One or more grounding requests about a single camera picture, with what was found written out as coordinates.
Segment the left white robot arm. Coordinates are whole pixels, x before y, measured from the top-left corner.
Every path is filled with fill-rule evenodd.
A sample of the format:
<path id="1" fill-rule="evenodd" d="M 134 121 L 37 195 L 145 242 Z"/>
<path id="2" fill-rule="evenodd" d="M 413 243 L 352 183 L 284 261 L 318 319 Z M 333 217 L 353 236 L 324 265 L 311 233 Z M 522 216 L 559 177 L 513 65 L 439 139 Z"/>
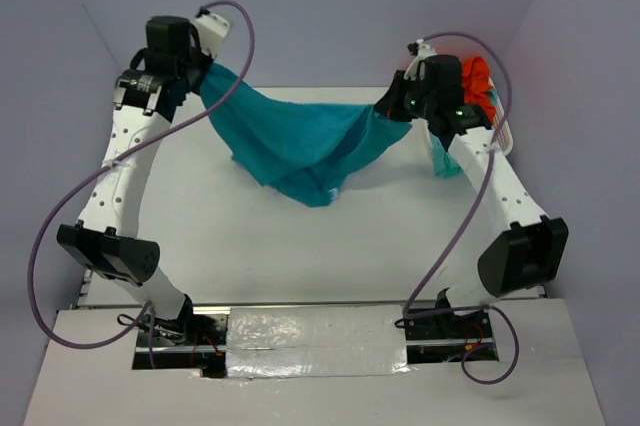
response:
<path id="1" fill-rule="evenodd" d="M 204 11 L 192 20 L 154 16 L 146 23 L 145 47 L 115 82 L 104 170 L 75 224 L 60 226 L 56 235 L 82 266 L 140 304 L 151 303 L 160 332 L 178 345 L 195 334 L 193 303 L 161 270 L 159 245 L 139 238 L 139 212 L 159 148 L 152 139 L 169 130 L 186 96 L 198 92 L 231 28 Z"/>

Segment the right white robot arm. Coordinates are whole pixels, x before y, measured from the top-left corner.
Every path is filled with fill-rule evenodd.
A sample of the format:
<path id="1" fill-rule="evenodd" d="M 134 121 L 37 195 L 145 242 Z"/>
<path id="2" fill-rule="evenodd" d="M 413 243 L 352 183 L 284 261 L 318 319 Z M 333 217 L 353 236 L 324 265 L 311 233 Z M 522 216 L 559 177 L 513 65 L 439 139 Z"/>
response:
<path id="1" fill-rule="evenodd" d="M 435 326 L 456 337 L 475 306 L 491 305 L 514 292 L 553 280 L 568 240 L 566 222 L 550 217 L 526 190 L 498 144 L 498 128 L 484 109 L 466 102 L 462 64 L 457 57 L 416 46 L 408 67 L 395 74 L 378 103 L 392 119 L 421 119 L 433 155 L 448 155 L 461 168 L 476 197 L 462 224 L 409 299 L 443 271 L 449 254 L 478 210 L 488 216 L 492 240 L 479 258 L 445 280 L 437 295 L 442 306 Z"/>

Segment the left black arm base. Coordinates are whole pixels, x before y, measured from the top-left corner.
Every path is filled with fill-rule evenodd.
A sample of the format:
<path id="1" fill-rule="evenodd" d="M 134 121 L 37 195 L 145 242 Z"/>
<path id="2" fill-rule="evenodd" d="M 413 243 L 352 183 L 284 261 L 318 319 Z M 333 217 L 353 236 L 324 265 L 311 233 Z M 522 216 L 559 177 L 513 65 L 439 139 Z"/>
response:
<path id="1" fill-rule="evenodd" d="M 228 314 L 196 314 L 185 333 L 170 330 L 150 317 L 136 328 L 133 370 L 194 370 L 205 378 L 227 376 Z"/>

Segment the teal t-shirt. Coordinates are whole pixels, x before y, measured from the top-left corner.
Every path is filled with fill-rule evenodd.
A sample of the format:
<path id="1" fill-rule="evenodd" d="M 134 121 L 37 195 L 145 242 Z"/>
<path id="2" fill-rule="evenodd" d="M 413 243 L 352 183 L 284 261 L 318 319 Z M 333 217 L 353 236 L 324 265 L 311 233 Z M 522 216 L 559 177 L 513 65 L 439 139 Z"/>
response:
<path id="1" fill-rule="evenodd" d="M 374 104 L 271 99 L 222 65 L 200 88 L 209 121 L 232 159 L 261 186 L 308 207 L 330 205 L 346 178 L 403 139 L 411 122 L 376 113 Z"/>

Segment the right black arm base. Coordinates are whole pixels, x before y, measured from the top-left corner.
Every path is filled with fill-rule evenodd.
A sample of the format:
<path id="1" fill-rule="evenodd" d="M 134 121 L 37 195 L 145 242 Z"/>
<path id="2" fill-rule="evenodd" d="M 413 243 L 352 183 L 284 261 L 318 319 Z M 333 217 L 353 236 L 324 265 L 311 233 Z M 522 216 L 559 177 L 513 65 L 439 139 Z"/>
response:
<path id="1" fill-rule="evenodd" d="M 398 319 L 394 326 L 404 332 L 407 361 L 411 365 L 469 361 L 497 361 L 493 331 L 484 311 L 466 316 L 444 314 Z"/>

